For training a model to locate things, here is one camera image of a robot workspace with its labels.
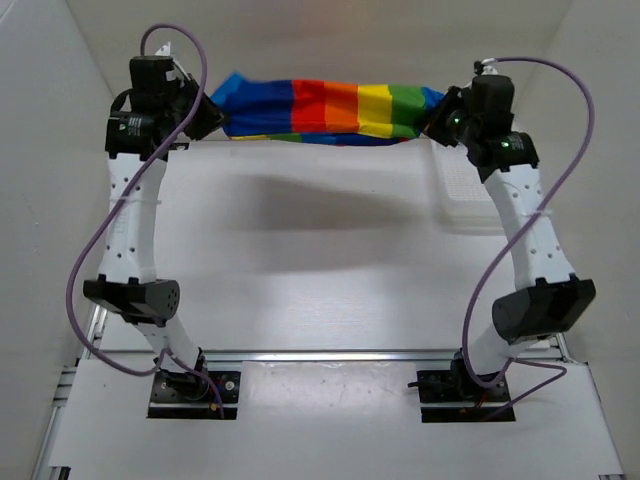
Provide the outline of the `rainbow striped shorts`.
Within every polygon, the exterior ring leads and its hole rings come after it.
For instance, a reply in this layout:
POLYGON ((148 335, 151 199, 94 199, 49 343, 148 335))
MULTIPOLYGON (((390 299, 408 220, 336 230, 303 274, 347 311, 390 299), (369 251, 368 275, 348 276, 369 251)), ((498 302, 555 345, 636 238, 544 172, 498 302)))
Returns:
POLYGON ((425 86, 310 79, 254 81, 231 74, 211 95, 232 140, 390 146, 416 139, 444 94, 425 86))

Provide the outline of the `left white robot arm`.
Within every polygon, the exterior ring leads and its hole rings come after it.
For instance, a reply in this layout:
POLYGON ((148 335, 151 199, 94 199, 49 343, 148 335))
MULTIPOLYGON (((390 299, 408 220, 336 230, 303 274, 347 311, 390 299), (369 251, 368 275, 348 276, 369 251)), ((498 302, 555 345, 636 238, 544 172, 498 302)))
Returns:
POLYGON ((179 125, 188 140, 199 141, 225 117, 208 97, 196 97, 198 83, 168 54, 136 56, 129 71, 131 87, 114 100, 106 126, 110 204, 117 212, 97 277, 85 281, 83 294, 139 331, 168 384, 198 400, 210 386, 204 355, 178 319, 178 282, 156 273, 156 212, 168 163, 158 149, 179 125))

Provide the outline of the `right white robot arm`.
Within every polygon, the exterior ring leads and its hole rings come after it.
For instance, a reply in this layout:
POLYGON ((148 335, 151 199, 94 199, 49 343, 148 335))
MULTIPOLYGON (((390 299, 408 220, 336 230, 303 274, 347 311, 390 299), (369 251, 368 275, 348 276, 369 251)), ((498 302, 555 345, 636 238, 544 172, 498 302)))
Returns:
POLYGON ((512 128, 514 94, 509 77, 477 75, 448 90, 424 130, 443 146, 466 148, 496 207, 507 243, 485 273, 505 256, 513 262, 515 290, 494 301, 491 325, 475 340, 462 335, 464 365, 450 373, 449 387, 464 400, 498 383, 530 346, 571 329, 596 296, 593 281, 578 277, 557 238, 534 143, 512 128))

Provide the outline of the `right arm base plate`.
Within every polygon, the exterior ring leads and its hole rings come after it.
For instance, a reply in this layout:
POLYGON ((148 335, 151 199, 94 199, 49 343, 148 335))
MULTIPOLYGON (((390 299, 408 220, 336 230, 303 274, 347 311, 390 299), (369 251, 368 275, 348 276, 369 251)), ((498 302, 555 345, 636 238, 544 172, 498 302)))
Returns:
POLYGON ((418 392, 423 424, 516 421, 507 381, 501 379, 491 388, 480 387, 469 376, 462 359, 452 360, 448 370, 418 370, 407 388, 418 392))

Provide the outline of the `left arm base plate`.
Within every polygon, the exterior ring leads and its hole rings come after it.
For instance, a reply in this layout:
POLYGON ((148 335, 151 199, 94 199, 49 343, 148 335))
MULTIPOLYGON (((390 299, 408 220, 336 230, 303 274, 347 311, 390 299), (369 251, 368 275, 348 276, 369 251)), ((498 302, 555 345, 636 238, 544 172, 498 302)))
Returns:
POLYGON ((187 389, 165 372, 155 374, 147 408, 149 419, 162 420, 226 420, 237 419, 241 389, 240 370, 210 370, 223 408, 219 409, 211 388, 203 381, 187 389))

